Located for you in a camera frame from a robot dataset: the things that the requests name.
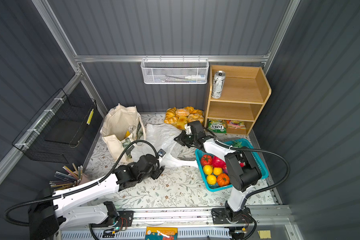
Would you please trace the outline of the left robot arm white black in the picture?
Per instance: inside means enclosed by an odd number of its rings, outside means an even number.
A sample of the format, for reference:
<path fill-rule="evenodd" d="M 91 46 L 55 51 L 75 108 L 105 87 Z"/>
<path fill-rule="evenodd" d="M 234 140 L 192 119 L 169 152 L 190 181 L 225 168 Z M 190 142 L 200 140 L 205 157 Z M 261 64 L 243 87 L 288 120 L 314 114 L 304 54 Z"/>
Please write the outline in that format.
<path fill-rule="evenodd" d="M 137 143 L 149 145 L 154 154 L 143 155 L 139 158 L 138 162 L 120 167 L 117 165 L 121 158 L 118 158 L 111 170 L 102 178 L 89 182 L 88 185 L 85 184 L 81 187 L 77 186 L 67 189 L 66 193 L 49 195 L 41 199 L 14 205 L 4 212 L 4 219 L 13 225 L 29 227 L 31 238 L 41 240 L 56 233 L 63 224 L 59 222 L 59 218 L 63 215 L 59 214 L 58 210 L 63 210 L 64 205 L 62 203 L 54 204 L 53 201 L 67 200 L 69 204 L 77 207 L 97 197 L 134 187 L 148 177 L 152 179 L 158 178 L 164 170 L 164 167 L 160 166 L 160 160 L 165 156 L 166 152 L 164 150 L 156 151 L 155 147 L 145 140 L 136 140 L 130 143 L 122 153 L 125 154 L 133 144 Z M 25 206 L 34 206 L 34 208 L 30 208 L 28 211 L 28 223 L 10 217 L 11 211 Z"/>

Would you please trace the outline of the yellow snack packet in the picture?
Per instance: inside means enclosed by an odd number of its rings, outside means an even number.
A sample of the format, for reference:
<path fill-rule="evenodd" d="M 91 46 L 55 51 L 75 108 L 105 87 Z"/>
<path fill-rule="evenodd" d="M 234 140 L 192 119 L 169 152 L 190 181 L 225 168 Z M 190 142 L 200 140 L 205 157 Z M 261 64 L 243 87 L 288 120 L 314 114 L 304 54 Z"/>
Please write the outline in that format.
<path fill-rule="evenodd" d="M 129 136 L 131 135 L 131 132 L 130 131 L 127 131 L 125 136 L 124 136 L 124 139 L 128 138 Z"/>

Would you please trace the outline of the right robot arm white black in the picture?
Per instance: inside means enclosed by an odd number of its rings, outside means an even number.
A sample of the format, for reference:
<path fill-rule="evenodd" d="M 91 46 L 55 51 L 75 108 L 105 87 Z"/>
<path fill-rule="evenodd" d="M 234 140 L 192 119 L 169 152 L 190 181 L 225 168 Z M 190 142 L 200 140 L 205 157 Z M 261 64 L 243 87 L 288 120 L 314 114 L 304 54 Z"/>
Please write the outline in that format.
<path fill-rule="evenodd" d="M 231 195 L 225 203 L 224 216 L 229 223 L 236 223 L 242 215 L 247 214 L 245 207 L 250 197 L 281 185 L 291 172 L 290 164 L 282 156 L 263 149 L 238 148 L 225 144 L 199 121 L 186 124 L 185 129 L 174 138 L 174 141 L 181 146 L 194 147 L 212 154 L 225 162 L 233 186 Z M 266 188 L 253 191 L 253 186 L 263 177 L 263 171 L 266 170 L 263 163 L 256 161 L 254 153 L 269 154 L 283 161 L 286 165 L 286 173 L 282 179 Z"/>

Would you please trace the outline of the cream canvas tote bag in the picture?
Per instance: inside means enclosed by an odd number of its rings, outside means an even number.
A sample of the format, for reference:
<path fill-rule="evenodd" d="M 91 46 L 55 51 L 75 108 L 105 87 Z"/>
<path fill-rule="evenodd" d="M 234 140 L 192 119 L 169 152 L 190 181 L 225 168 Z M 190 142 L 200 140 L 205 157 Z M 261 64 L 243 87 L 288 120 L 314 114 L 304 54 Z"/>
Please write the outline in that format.
<path fill-rule="evenodd" d="M 124 139 L 130 125 L 135 125 L 136 129 L 128 138 Z M 137 107 L 124 107 L 119 104 L 110 109 L 104 118 L 101 136 L 115 161 L 128 144 L 136 140 L 145 140 L 146 129 Z"/>

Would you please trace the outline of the pink dragon fruit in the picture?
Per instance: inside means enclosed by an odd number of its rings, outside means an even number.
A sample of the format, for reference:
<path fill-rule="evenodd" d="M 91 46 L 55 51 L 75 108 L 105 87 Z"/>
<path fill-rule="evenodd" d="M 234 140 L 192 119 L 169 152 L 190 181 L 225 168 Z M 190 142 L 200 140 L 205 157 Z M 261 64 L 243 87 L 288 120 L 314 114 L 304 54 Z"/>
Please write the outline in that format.
<path fill-rule="evenodd" d="M 212 158 L 212 166 L 214 168 L 221 168 L 221 169 L 226 169 L 226 162 L 223 161 L 222 159 L 218 158 L 217 156 L 214 156 Z"/>

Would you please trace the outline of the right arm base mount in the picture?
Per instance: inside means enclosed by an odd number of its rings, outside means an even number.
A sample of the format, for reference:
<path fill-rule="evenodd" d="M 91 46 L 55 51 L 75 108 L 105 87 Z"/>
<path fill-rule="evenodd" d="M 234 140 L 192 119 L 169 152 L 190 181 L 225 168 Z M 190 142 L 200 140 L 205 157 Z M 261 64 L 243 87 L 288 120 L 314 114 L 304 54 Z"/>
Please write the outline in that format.
<path fill-rule="evenodd" d="M 249 208 L 232 212 L 229 208 L 214 208 L 211 210 L 213 223 L 215 225 L 224 224 L 244 224 L 248 225 L 253 223 L 251 219 L 251 211 Z"/>

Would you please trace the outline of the white plastic grocery bag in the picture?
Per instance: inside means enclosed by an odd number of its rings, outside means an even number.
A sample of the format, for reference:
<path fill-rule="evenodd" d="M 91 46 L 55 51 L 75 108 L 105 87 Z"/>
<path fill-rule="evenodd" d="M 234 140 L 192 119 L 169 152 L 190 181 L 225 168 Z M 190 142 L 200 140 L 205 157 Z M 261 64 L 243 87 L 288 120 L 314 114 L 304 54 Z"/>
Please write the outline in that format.
<path fill-rule="evenodd" d="M 147 124 L 146 141 L 151 143 L 157 151 L 164 150 L 166 153 L 160 164 L 166 168 L 197 167 L 196 148 L 181 146 L 174 138 L 180 135 L 181 130 L 169 124 Z"/>

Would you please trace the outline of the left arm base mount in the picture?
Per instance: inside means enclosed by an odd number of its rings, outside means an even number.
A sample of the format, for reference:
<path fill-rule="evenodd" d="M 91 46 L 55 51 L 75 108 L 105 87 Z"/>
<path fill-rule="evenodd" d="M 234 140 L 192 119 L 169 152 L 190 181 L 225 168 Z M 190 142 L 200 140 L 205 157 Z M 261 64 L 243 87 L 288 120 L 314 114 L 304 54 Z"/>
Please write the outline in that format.
<path fill-rule="evenodd" d="M 108 214 L 107 218 L 99 224 L 91 224 L 93 228 L 128 228 L 132 226 L 134 211 L 118 211 Z"/>

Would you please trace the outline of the teal plastic fruit basket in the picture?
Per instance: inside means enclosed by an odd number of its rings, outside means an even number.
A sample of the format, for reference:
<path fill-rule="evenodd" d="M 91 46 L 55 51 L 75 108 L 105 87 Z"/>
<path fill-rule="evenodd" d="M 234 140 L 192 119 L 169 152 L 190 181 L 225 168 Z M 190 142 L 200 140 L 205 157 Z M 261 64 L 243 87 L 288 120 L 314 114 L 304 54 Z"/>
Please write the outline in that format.
<path fill-rule="evenodd" d="M 211 186 L 208 185 L 206 177 L 207 175 L 203 172 L 203 167 L 200 163 L 201 157 L 204 155 L 211 155 L 212 157 L 217 156 L 218 158 L 225 160 L 238 160 L 243 173 L 240 175 L 241 180 L 243 181 L 244 187 L 249 187 L 250 185 L 256 185 L 258 180 L 266 179 L 269 176 L 269 172 L 266 169 L 265 164 L 259 157 L 256 152 L 243 152 L 243 151 L 233 151 L 230 148 L 224 148 L 221 146 L 210 147 L 208 152 L 205 153 L 201 150 L 195 151 L 196 161 L 201 172 L 202 179 L 206 185 L 207 190 L 210 192 L 217 192 L 221 190 L 225 190 L 231 188 L 232 183 L 236 183 L 236 179 L 234 178 L 235 173 L 233 171 L 233 166 L 230 168 L 223 169 L 223 173 L 227 174 L 230 178 L 230 184 L 225 187 L 219 187 L 216 183 Z"/>

